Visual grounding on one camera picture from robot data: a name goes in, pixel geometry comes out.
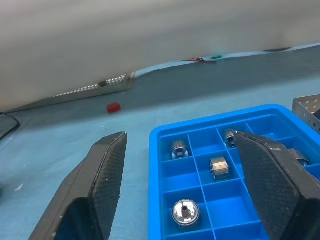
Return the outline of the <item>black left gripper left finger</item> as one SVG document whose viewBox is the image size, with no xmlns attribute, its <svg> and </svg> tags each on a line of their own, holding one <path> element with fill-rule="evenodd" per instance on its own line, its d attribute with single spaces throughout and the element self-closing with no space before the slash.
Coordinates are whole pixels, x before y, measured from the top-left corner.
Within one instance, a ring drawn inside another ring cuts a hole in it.
<svg viewBox="0 0 320 240">
<path fill-rule="evenodd" d="M 128 135 L 117 132 L 94 143 L 62 181 L 31 240 L 107 240 L 120 198 Z"/>
</svg>

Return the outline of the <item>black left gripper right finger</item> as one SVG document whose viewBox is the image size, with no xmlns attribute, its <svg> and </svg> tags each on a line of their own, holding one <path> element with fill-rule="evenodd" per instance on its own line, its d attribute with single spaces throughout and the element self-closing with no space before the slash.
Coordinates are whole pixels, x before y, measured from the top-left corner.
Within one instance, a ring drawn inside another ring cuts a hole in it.
<svg viewBox="0 0 320 240">
<path fill-rule="evenodd" d="M 234 135 L 248 193 L 271 240 L 320 238 L 320 182 L 281 142 Z"/>
</svg>

